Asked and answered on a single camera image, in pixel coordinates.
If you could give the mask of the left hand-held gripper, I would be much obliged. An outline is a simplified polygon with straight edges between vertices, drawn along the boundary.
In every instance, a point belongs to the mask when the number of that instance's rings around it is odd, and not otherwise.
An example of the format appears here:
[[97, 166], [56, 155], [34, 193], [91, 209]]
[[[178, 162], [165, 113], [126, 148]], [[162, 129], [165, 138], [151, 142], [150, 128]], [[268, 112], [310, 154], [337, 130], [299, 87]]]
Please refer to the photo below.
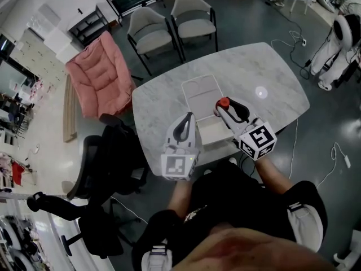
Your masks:
[[171, 181], [189, 181], [199, 157], [196, 143], [196, 121], [192, 112], [176, 119], [166, 132], [161, 174]]

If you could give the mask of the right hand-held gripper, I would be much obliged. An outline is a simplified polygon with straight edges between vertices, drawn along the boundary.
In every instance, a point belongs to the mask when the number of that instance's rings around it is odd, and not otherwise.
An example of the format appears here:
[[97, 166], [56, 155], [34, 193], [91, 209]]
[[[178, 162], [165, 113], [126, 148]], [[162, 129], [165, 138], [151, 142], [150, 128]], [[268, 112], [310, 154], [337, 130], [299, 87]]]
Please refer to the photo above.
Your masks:
[[232, 130], [235, 146], [253, 161], [272, 152], [277, 137], [268, 121], [263, 121], [249, 102], [229, 97], [229, 110], [217, 107], [218, 116]]

